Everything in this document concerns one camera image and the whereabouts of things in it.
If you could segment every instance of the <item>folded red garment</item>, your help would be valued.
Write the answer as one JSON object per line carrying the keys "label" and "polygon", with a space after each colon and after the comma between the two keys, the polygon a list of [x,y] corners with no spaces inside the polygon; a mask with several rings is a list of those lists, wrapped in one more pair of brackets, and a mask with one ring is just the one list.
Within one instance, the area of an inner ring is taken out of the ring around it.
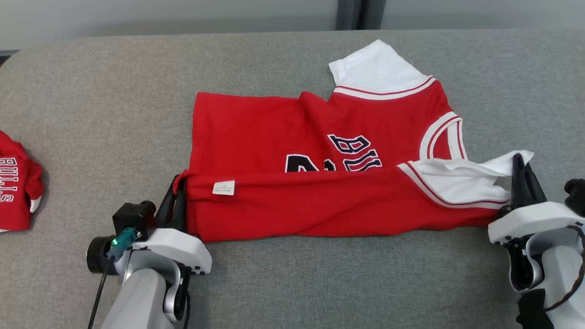
{"label": "folded red garment", "polygon": [[0,131],[0,232],[30,228],[30,215],[43,195],[41,173],[22,144]]}

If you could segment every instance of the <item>gray tablecloth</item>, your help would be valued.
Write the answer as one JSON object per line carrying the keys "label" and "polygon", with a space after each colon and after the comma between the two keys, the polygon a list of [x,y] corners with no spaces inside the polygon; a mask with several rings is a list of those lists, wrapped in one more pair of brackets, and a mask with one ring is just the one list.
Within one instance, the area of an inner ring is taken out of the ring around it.
{"label": "gray tablecloth", "polygon": [[[585,33],[375,31],[104,37],[24,50],[0,69],[0,129],[44,166],[28,232],[0,234],[0,328],[82,328],[85,264],[124,202],[159,203],[191,151],[197,91],[328,98],[327,64],[375,39],[441,80],[471,160],[514,149],[547,196],[585,170]],[[485,228],[208,245],[192,328],[519,328],[508,258]],[[110,277],[96,327],[112,305]]]}

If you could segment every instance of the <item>white label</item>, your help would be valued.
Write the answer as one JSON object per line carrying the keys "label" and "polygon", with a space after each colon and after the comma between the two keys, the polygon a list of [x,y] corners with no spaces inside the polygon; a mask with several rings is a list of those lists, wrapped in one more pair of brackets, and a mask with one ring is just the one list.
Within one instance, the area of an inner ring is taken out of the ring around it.
{"label": "white label", "polygon": [[236,181],[219,181],[214,184],[213,194],[221,194],[223,196],[232,196],[233,191],[236,189]]}

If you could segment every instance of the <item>red jersey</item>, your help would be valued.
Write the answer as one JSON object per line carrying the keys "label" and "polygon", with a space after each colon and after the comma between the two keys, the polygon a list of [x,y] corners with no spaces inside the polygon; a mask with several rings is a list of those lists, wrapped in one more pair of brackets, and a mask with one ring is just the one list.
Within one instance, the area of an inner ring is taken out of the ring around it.
{"label": "red jersey", "polygon": [[[379,40],[329,66],[329,101],[197,95],[189,233],[350,237],[493,220],[508,194],[492,184],[507,169],[466,160],[439,81]],[[511,170],[511,156],[496,160]]]}

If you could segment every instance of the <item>cable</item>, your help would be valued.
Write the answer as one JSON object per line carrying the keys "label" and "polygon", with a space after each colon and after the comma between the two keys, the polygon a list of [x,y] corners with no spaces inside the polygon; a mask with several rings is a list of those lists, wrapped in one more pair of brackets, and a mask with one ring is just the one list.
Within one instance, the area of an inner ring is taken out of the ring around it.
{"label": "cable", "polygon": [[557,301],[555,304],[552,304],[552,306],[550,307],[546,307],[545,312],[552,311],[557,307],[561,306],[564,302],[568,301],[569,298],[571,298],[571,296],[575,294],[577,289],[579,289],[579,287],[583,283],[583,276],[585,276],[585,234],[578,226],[569,225],[567,226],[567,228],[572,228],[575,231],[577,231],[579,238],[581,238],[581,246],[583,246],[583,251],[581,252],[582,263],[581,267],[579,268],[579,276],[577,277],[577,280],[575,280],[575,282],[573,283],[573,287],[571,288],[571,290],[568,293],[566,293],[565,296],[561,298],[561,300]]}
{"label": "cable", "polygon": [[91,329],[91,327],[94,326],[95,313],[97,313],[97,311],[98,311],[99,299],[100,299],[100,297],[102,297],[102,290],[104,289],[104,284],[106,283],[106,277],[108,276],[108,270],[109,270],[110,266],[112,266],[114,259],[115,259],[114,256],[111,256],[109,258],[109,262],[106,265],[106,268],[104,270],[104,274],[102,275],[102,280],[99,283],[98,293],[95,295],[94,309],[91,311],[90,323],[87,325],[87,329]]}

